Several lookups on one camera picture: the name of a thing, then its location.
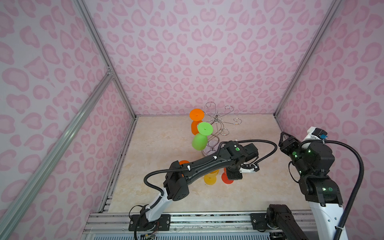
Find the red plastic wine glass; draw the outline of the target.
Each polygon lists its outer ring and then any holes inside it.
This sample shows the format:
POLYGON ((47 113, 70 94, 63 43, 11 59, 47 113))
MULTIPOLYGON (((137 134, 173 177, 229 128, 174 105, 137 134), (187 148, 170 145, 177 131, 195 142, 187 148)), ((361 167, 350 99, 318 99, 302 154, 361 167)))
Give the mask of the red plastic wine glass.
POLYGON ((224 172, 222 173, 221 178, 222 178, 222 181, 223 181, 225 184, 227 184, 227 185, 230 185, 230 184, 232 184, 232 183, 234 182, 234 180, 230 180, 230 179, 228 178, 227 170, 226 170, 226 169, 224 169, 224 172))

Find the yellow plastic wine glass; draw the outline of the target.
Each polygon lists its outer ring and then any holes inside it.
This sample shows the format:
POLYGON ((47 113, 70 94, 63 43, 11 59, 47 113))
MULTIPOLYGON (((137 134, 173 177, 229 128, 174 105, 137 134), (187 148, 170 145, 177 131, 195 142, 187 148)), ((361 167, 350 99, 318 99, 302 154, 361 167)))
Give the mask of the yellow plastic wine glass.
POLYGON ((216 170, 216 171, 213 171, 207 175, 204 176, 204 182, 207 184, 207 185, 214 185, 217 181, 217 175, 219 173, 219 170, 216 170))

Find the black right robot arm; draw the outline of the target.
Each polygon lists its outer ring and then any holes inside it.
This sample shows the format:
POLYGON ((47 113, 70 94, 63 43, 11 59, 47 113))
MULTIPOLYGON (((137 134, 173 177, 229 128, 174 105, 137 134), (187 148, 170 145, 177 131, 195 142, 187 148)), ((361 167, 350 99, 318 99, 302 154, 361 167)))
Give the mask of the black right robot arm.
MULTIPOLYGON (((304 138, 304 144, 291 135, 283 139, 285 135, 281 133, 279 147, 281 152, 291 158, 290 163, 300 175, 300 190, 315 218, 319 239, 332 240, 338 230, 341 231, 341 240, 348 239, 346 229, 339 225, 344 213, 342 195, 339 186, 328 175, 335 161, 331 148, 323 142, 328 133, 311 127, 304 138)), ((280 239, 308 239, 286 205, 271 204, 264 217, 252 214, 251 219, 254 230, 259 232, 281 230, 280 239)))

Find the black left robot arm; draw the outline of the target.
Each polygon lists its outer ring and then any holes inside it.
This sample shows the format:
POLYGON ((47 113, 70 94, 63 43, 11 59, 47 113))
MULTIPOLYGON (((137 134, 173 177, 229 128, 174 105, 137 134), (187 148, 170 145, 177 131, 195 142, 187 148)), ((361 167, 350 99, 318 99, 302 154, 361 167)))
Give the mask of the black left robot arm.
POLYGON ((131 216, 129 230, 149 231, 159 226, 169 205, 186 198, 189 185, 211 172, 225 169, 230 181, 241 180, 245 163, 259 157, 254 143, 254 140, 222 142, 216 152, 199 160, 182 165, 175 161, 168 169, 147 174, 144 184, 159 194, 152 203, 141 206, 138 215, 131 216))

